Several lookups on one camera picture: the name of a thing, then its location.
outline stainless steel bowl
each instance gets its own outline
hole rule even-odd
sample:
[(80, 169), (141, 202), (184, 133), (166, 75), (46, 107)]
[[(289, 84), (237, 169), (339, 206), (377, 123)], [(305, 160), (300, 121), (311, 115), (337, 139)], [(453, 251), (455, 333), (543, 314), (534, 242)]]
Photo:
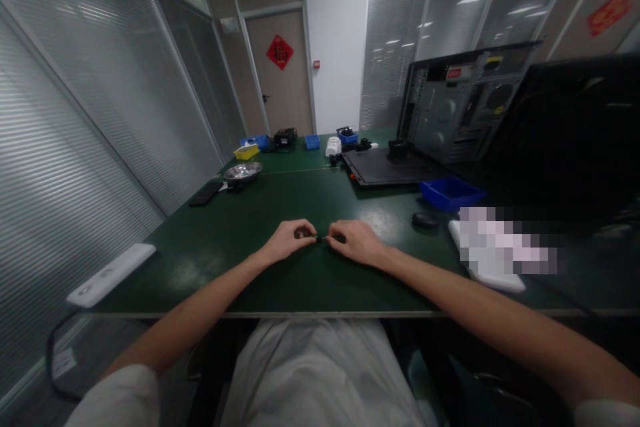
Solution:
[(249, 162), (249, 163), (240, 163), (235, 167), (231, 167), (229, 170), (225, 172), (225, 179), (227, 180), (235, 180), (240, 183), (250, 182), (254, 180), (258, 173), (262, 170), (262, 163), (259, 162)]

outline blue storage box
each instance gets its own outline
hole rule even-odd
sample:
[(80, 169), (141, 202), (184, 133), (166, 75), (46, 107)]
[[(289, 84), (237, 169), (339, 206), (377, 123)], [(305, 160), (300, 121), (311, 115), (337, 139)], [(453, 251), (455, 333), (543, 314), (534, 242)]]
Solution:
[(358, 134), (357, 133), (355, 135), (350, 136), (350, 137), (345, 137), (344, 135), (341, 135), (340, 133), (338, 133), (338, 138), (345, 145), (347, 145), (348, 143), (358, 143)]
[(447, 177), (420, 182), (422, 196), (443, 211), (457, 211), (469, 207), (487, 195), (487, 192), (469, 185), (458, 177)]
[(307, 150), (320, 148), (320, 137), (318, 135), (305, 135)]
[(259, 149), (263, 149), (269, 146), (269, 142), (267, 141), (266, 135), (256, 135), (255, 137), (248, 137), (248, 138), (242, 139), (240, 141), (240, 146), (244, 147), (245, 142), (249, 142), (249, 145), (253, 145), (254, 143), (256, 143)]

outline red label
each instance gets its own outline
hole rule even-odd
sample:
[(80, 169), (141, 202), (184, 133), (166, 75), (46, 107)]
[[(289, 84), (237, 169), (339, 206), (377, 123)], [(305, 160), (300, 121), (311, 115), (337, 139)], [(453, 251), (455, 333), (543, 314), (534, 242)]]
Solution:
[(631, 0), (609, 0), (593, 12), (587, 22), (592, 37), (600, 35), (631, 10)]
[(267, 50), (267, 56), (270, 60), (280, 67), (280, 70), (284, 70), (292, 55), (291, 46), (282, 40), (280, 35), (276, 35)]

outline white power strip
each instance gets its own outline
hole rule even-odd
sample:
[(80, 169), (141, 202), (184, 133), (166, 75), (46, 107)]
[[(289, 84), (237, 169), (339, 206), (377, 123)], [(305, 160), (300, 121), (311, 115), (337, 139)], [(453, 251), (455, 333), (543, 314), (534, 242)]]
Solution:
[(148, 244), (133, 244), (97, 274), (80, 285), (67, 296), (67, 302), (89, 308), (100, 302), (116, 285), (137, 269), (155, 247)]
[[(458, 247), (458, 252), (460, 251), (460, 221), (459, 220), (451, 220), (449, 222), (449, 231), (451, 232), (451, 237), (453, 237), (453, 241), (455, 242), (455, 246)], [(495, 288), (498, 290), (506, 290), (507, 292), (522, 292), (527, 287), (522, 282), (522, 279), (517, 274), (486, 274), (482, 272), (482, 269), (478, 269), (476, 272), (473, 269), (467, 268), (469, 275), (476, 282), (483, 284), (487, 287)]]

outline black mouse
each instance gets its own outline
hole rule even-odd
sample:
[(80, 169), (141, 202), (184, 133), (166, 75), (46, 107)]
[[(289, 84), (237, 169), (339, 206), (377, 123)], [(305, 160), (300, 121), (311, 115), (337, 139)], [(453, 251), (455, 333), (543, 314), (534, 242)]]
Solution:
[(418, 227), (436, 228), (440, 224), (434, 216), (427, 212), (416, 212), (411, 217), (411, 223)]

